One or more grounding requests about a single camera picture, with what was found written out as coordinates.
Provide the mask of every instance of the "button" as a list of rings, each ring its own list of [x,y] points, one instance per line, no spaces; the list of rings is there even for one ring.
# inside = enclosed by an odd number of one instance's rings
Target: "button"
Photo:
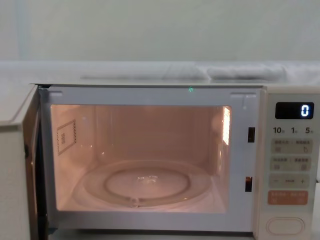
[[[311,168],[309,156],[274,156],[270,160],[271,171],[306,172]]]
[[[311,154],[313,141],[310,138],[273,138],[271,152],[274,154]]]
[[[271,189],[306,189],[309,187],[310,177],[307,174],[272,173],[269,176]]]
[[[308,191],[270,190],[268,192],[269,205],[306,205]]]
[[[302,233],[305,223],[298,217],[274,217],[266,223],[266,230],[274,236],[292,236]]]

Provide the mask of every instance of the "open microwave door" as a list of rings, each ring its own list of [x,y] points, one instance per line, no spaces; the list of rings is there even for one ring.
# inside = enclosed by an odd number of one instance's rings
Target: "open microwave door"
[[[36,194],[36,168],[41,166],[39,93],[33,84],[6,89],[0,97],[0,236],[45,239],[38,232],[39,214],[46,217],[45,204],[38,209]]]

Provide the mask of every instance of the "digital display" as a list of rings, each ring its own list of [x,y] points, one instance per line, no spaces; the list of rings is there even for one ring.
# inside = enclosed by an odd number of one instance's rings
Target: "digital display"
[[[314,117],[313,102],[277,102],[276,119],[312,119]]]

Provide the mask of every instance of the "microwave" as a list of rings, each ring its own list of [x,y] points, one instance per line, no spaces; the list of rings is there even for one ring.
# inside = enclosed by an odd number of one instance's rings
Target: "microwave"
[[[31,240],[48,229],[311,239],[320,86],[21,88],[7,102],[17,110],[4,106],[0,121],[3,233],[15,224],[16,239]]]

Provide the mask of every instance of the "oval button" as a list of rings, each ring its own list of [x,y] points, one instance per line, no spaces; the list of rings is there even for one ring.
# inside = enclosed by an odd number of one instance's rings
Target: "oval button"
[[[275,236],[298,235],[304,229],[304,221],[297,217],[274,217],[266,224],[268,233]]]

